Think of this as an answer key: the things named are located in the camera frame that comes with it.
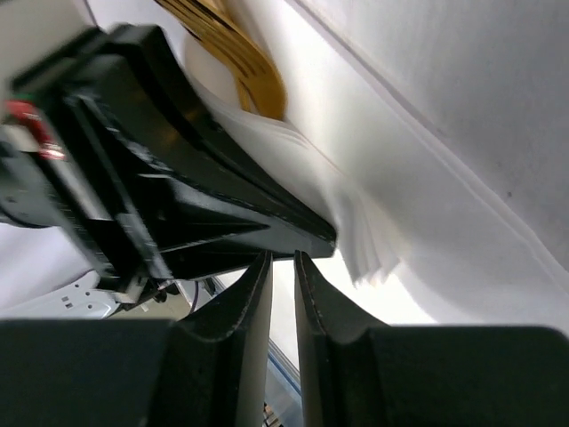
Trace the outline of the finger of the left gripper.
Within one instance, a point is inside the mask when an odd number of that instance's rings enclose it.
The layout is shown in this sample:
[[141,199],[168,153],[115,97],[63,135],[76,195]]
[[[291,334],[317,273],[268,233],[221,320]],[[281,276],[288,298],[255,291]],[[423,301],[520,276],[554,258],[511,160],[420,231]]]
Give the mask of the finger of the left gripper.
[[263,251],[333,254],[333,226],[215,123],[161,28],[91,29],[72,59],[66,143],[111,215],[97,238],[116,271],[192,279]]

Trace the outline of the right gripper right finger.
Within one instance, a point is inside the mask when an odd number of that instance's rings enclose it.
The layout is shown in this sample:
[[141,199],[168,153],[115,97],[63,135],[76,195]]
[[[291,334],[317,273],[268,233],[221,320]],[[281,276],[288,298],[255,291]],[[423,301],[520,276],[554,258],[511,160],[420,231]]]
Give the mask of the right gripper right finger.
[[568,340],[541,326],[390,326],[294,256],[307,426],[565,426]]

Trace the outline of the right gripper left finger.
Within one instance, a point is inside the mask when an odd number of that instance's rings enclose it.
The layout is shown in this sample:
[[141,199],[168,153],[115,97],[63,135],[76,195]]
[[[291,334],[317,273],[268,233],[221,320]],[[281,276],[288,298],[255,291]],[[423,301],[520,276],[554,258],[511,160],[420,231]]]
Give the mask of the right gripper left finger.
[[272,256],[185,318],[1,325],[4,426],[259,426]]

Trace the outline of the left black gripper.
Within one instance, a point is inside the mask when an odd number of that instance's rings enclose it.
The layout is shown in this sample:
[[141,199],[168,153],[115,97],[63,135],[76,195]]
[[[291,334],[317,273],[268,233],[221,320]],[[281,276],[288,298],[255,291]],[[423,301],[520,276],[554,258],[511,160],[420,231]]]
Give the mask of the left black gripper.
[[131,191],[135,162],[111,112],[128,73],[115,54],[54,52],[9,76],[1,206],[21,225],[61,228],[99,289],[134,305],[147,286],[146,231]]

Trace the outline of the gold fork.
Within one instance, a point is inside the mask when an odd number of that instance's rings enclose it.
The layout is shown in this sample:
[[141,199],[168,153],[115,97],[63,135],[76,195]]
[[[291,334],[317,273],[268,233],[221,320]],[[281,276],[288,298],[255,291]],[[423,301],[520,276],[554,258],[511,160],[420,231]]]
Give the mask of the gold fork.
[[286,90],[274,61],[239,27],[226,1],[156,2],[229,70],[243,110],[275,120],[285,117]]

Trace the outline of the white paper napkin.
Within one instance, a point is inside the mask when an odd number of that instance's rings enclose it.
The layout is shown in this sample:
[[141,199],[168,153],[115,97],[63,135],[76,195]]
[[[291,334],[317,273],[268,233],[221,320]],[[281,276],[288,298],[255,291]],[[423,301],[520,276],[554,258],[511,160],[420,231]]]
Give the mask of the white paper napkin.
[[565,1],[231,1],[284,79],[283,124],[240,111],[196,41],[213,114],[339,234],[390,323],[568,328]]

